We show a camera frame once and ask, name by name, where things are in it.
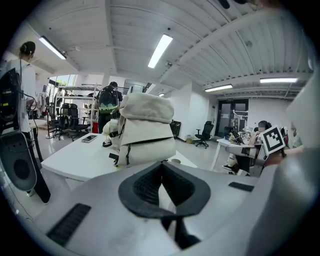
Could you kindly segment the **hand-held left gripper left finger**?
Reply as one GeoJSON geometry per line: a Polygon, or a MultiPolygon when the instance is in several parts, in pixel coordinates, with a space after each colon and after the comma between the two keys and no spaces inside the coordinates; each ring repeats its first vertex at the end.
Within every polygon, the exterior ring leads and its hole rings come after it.
{"type": "Polygon", "coordinates": [[[35,221],[46,250],[50,254],[179,253],[160,220],[137,217],[119,199],[121,182],[148,167],[149,163],[97,176],[50,203],[35,221]],[[77,204],[90,210],[62,246],[49,232],[77,204]]]}

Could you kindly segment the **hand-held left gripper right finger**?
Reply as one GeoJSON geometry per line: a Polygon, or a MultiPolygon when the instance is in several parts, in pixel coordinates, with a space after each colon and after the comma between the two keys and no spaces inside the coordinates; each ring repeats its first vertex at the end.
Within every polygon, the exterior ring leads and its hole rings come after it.
{"type": "Polygon", "coordinates": [[[208,239],[243,204],[257,178],[212,172],[165,162],[162,175],[162,206],[173,214],[186,206],[191,215],[162,221],[182,249],[208,239]]]}

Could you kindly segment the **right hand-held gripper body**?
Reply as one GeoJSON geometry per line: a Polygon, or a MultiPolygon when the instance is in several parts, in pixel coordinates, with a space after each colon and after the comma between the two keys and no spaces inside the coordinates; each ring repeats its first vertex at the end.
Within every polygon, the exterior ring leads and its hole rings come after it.
{"type": "Polygon", "coordinates": [[[279,127],[272,126],[257,136],[254,145],[229,145],[226,151],[236,158],[234,175],[260,175],[272,153],[285,154],[286,144],[279,127]]]}

